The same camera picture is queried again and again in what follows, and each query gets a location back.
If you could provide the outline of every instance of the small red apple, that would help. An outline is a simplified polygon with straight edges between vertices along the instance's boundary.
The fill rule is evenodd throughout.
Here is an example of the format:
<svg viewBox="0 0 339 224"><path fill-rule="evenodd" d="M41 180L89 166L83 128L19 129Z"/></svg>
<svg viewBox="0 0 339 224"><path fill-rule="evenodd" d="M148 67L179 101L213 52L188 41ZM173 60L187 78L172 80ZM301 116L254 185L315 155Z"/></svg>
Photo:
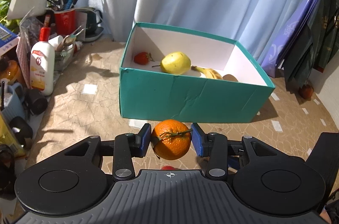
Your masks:
<svg viewBox="0 0 339 224"><path fill-rule="evenodd" d="M172 166L163 166L161 168L161 170L176 170L176 168L172 167Z"/></svg>
<svg viewBox="0 0 339 224"><path fill-rule="evenodd" d="M299 95L306 100L309 100L312 97L313 92L313 87L311 87L309 84L304 84L302 88L299 88L298 90Z"/></svg>

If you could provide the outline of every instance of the metal screw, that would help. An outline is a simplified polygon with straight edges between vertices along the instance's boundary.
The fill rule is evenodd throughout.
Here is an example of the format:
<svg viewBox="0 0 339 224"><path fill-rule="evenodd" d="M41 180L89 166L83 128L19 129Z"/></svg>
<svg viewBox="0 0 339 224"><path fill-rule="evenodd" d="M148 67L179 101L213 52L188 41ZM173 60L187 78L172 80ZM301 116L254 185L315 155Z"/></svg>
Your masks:
<svg viewBox="0 0 339 224"><path fill-rule="evenodd" d="M132 172L129 169L126 169L126 168L118 169L115 172L115 175L119 176L119 177L127 177L127 176L130 176L131 174L132 174Z"/></svg>
<svg viewBox="0 0 339 224"><path fill-rule="evenodd" d="M225 171L221 168L210 169L210 171L208 173L209 173L209 175L212 175L214 177L221 177L221 176L225 175Z"/></svg>

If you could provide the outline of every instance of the teal cardboard box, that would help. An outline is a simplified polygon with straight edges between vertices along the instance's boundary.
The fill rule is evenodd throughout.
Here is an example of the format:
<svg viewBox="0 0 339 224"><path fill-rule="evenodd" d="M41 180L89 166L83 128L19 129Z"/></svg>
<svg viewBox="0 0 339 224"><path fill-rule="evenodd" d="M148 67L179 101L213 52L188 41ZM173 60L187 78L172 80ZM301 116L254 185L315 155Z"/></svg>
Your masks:
<svg viewBox="0 0 339 224"><path fill-rule="evenodd" d="M140 52L154 62L138 65ZM162 73L160 61L181 51L191 64L213 68L238 82L207 79L189 70ZM275 86L250 53L237 41L204 32L151 23L136 23L120 66L120 113L124 118L198 123L247 123L257 114Z"/></svg>

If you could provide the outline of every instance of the purple shopping bag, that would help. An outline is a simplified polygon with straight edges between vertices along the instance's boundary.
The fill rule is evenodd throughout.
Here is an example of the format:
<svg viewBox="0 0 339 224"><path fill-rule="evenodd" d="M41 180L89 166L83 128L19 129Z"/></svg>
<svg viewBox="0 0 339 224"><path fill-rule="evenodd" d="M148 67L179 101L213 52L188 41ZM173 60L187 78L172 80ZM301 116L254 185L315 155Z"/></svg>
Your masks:
<svg viewBox="0 0 339 224"><path fill-rule="evenodd" d="M261 67L271 77L275 77L276 66L280 63L278 56L290 40L295 40L294 33L299 33L312 12L317 0L303 0L286 24L279 30L269 51L267 52Z"/></svg>

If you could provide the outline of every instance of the red cap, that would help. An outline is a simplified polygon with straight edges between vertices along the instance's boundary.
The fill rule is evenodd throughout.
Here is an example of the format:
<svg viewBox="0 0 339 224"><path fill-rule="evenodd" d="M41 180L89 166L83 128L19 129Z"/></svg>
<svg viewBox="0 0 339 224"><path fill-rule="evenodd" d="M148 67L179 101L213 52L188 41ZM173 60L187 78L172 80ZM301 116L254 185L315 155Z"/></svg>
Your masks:
<svg viewBox="0 0 339 224"><path fill-rule="evenodd" d="M39 40L48 41L49 38L50 38L50 27L42 27L40 30Z"/></svg>

